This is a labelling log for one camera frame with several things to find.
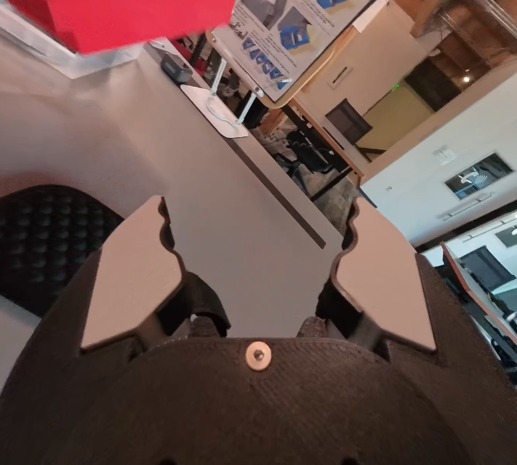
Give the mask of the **black bumpy round mat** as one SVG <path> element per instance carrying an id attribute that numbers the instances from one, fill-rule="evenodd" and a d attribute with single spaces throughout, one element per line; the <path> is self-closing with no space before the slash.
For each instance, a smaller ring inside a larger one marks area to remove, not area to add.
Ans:
<path id="1" fill-rule="evenodd" d="M 43 318 L 123 221 L 99 200 L 64 185 L 1 197 L 1 296 Z"/>

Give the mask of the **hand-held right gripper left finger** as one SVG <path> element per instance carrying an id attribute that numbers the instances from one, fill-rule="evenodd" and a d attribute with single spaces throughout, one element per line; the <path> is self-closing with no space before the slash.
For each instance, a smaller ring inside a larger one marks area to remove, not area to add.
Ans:
<path id="1" fill-rule="evenodd" d="M 186 271 L 174 249 L 165 198 L 152 196 L 101 247 L 81 350 L 126 337 L 148 350 L 193 315 L 209 318 L 216 334 L 227 336 L 230 323 L 219 297 Z"/>

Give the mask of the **instruction poster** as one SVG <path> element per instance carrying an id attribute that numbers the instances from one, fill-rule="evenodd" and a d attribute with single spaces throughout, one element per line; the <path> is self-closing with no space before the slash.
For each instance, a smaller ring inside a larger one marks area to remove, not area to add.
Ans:
<path id="1" fill-rule="evenodd" d="M 236 0 L 215 46 L 272 103 L 376 0 Z"/>

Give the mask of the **dark grey small box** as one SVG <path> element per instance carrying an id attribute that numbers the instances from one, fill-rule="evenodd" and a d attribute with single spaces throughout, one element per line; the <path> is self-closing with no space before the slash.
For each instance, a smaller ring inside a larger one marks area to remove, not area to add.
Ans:
<path id="1" fill-rule="evenodd" d="M 188 84 L 192 79 L 192 69 L 181 57 L 165 53 L 160 61 L 161 70 L 177 85 Z"/>

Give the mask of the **black office chair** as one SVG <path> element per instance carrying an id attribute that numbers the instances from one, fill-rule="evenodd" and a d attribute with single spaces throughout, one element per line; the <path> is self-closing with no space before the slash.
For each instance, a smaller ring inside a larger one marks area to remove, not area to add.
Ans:
<path id="1" fill-rule="evenodd" d="M 333 170 L 333 165 L 316 150 L 303 133 L 299 130 L 290 131 L 286 136 L 287 148 L 294 152 L 296 158 L 291 160 L 284 154 L 277 153 L 275 161 L 286 170 L 291 179 L 296 179 L 306 195 L 309 194 L 306 183 L 301 173 L 301 167 L 305 166 L 311 173 L 328 174 Z"/>
<path id="2" fill-rule="evenodd" d="M 352 145 L 356 145 L 373 129 L 348 99 L 343 99 L 325 117 Z"/>

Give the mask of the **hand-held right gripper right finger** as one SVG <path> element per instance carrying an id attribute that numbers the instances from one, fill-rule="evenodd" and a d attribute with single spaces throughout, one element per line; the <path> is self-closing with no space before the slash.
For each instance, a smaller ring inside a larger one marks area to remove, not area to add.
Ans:
<path id="1" fill-rule="evenodd" d="M 437 345 L 416 251 L 363 197 L 352 201 L 341 252 L 316 305 L 329 333 L 369 350 L 387 340 L 424 352 Z"/>

